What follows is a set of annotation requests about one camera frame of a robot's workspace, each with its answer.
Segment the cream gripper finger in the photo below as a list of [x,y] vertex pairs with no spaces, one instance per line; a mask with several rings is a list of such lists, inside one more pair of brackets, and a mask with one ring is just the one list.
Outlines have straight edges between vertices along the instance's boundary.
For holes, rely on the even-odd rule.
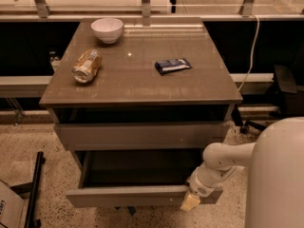
[[189,212],[200,204],[200,196],[191,191],[187,191],[181,203],[180,209]]

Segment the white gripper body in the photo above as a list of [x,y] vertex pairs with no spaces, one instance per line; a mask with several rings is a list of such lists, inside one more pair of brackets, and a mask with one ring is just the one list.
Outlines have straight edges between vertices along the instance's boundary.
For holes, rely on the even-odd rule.
[[190,191],[197,196],[206,198],[218,186],[219,172],[211,171],[209,169],[196,169],[188,179]]

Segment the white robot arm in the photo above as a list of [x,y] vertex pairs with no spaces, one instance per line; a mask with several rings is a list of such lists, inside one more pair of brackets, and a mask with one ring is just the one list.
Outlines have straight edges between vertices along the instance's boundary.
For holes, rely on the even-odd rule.
[[188,179],[180,209],[190,211],[239,169],[249,169],[245,228],[304,228],[304,118],[272,123],[255,142],[214,142]]

